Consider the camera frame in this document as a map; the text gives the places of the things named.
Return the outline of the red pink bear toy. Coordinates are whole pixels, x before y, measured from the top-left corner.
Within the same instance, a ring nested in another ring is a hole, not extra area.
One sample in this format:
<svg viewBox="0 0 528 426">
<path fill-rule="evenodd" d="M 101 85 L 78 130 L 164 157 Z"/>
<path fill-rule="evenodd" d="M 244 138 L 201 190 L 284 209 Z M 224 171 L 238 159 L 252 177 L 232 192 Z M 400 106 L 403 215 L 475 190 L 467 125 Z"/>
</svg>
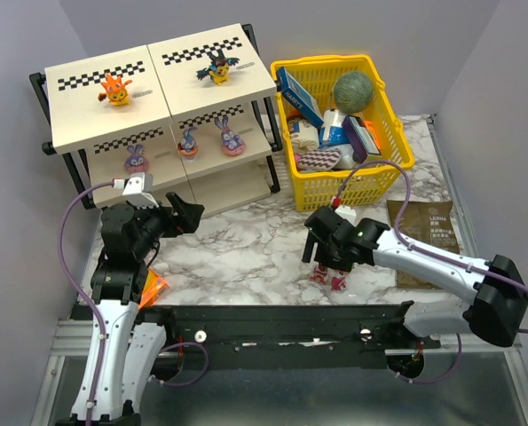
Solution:
<svg viewBox="0 0 528 426">
<path fill-rule="evenodd" d="M 317 264 L 311 274 L 310 280 L 321 285 L 326 284 L 327 268 L 324 265 Z"/>
</svg>

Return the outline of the purple creature pink donut toy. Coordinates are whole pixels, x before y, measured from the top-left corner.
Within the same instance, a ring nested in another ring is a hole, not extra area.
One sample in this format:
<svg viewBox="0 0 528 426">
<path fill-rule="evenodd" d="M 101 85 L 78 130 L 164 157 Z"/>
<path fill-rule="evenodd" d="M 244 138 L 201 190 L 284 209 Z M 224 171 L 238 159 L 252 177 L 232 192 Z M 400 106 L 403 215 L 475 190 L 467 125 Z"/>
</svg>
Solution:
<svg viewBox="0 0 528 426">
<path fill-rule="evenodd" d="M 128 173 L 148 172 L 149 161 L 145 157 L 145 148 L 142 144 L 127 146 L 129 156 L 124 162 L 124 168 Z"/>
</svg>

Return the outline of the purple bunny orange cup toy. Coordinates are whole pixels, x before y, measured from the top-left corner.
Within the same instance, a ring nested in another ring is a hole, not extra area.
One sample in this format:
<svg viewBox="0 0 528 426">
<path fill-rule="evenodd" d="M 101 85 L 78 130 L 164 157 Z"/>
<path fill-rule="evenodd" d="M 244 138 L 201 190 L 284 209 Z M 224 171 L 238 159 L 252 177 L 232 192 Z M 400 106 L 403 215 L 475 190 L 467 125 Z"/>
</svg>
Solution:
<svg viewBox="0 0 528 426">
<path fill-rule="evenodd" d="M 177 145 L 177 150 L 180 155 L 187 160 L 192 160 L 198 153 L 198 144 L 193 136 L 193 132 L 197 130 L 196 126 L 191 126 L 183 131 L 181 141 Z"/>
</svg>

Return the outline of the purple bunny donut toy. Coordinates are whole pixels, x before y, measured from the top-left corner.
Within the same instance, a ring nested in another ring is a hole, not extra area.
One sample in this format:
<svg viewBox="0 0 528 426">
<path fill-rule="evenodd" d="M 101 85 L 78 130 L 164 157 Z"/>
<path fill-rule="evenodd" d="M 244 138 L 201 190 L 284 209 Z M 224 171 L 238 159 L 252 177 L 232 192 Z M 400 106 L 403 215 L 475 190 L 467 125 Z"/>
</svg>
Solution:
<svg viewBox="0 0 528 426">
<path fill-rule="evenodd" d="M 235 157 L 244 152 L 245 143 L 228 125 L 228 116 L 216 117 L 214 124 L 221 130 L 221 149 L 227 156 Z"/>
</svg>

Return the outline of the orange dragon toy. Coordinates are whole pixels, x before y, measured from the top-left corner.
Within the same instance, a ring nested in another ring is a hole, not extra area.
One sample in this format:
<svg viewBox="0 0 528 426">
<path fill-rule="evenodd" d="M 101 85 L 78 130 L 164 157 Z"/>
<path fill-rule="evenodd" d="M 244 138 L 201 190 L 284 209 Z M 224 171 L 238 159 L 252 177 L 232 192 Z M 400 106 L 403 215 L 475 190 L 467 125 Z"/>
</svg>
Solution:
<svg viewBox="0 0 528 426">
<path fill-rule="evenodd" d="M 120 76 L 113 78 L 110 74 L 105 75 L 106 80 L 101 82 L 104 91 L 98 95 L 98 101 L 102 102 L 108 100 L 114 107 L 121 107 L 130 103 L 130 95 L 127 90 L 127 85 L 131 84 L 131 80 L 123 81 Z"/>
</svg>

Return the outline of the black yellow bat toy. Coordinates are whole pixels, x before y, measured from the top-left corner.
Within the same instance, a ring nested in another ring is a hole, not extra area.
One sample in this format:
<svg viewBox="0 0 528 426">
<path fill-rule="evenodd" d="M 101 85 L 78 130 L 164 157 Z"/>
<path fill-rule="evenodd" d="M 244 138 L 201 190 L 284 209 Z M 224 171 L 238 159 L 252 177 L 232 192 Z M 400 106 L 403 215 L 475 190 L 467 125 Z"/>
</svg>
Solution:
<svg viewBox="0 0 528 426">
<path fill-rule="evenodd" d="M 236 57 L 226 57 L 222 50 L 210 51 L 208 53 L 210 65 L 196 72 L 199 81 L 209 77 L 210 80 L 221 85 L 229 80 L 228 72 L 230 67 L 239 64 L 240 59 Z"/>
</svg>

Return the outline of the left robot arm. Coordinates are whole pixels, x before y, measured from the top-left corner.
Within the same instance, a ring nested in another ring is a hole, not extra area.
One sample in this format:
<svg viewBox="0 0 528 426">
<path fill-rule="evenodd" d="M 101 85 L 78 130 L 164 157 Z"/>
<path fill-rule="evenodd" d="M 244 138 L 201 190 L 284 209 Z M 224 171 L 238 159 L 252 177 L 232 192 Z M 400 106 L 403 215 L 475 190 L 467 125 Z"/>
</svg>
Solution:
<svg viewBox="0 0 528 426">
<path fill-rule="evenodd" d="M 170 317 L 140 312 L 150 271 L 145 258 L 162 238 L 194 233 L 200 204 L 168 193 L 169 206 L 115 204 L 101 216 L 102 256 L 84 298 L 93 313 L 89 354 L 64 425 L 139 425 L 140 402 L 168 337 Z"/>
</svg>

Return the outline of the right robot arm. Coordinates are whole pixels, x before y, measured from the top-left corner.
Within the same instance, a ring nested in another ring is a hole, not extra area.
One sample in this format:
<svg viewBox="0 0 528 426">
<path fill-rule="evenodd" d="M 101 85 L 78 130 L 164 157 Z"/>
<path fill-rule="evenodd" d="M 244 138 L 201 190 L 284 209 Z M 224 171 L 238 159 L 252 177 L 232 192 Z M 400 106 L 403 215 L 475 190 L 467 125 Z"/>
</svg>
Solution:
<svg viewBox="0 0 528 426">
<path fill-rule="evenodd" d="M 327 206 L 305 221 L 303 261 L 348 272 L 368 264 L 405 272 L 454 295 L 453 301 L 411 304 L 404 327 L 413 335 L 472 333 L 498 347 L 516 339 L 528 294 L 515 263 L 501 255 L 491 261 L 464 257 L 409 237 L 383 222 L 363 218 L 353 224 Z"/>
</svg>

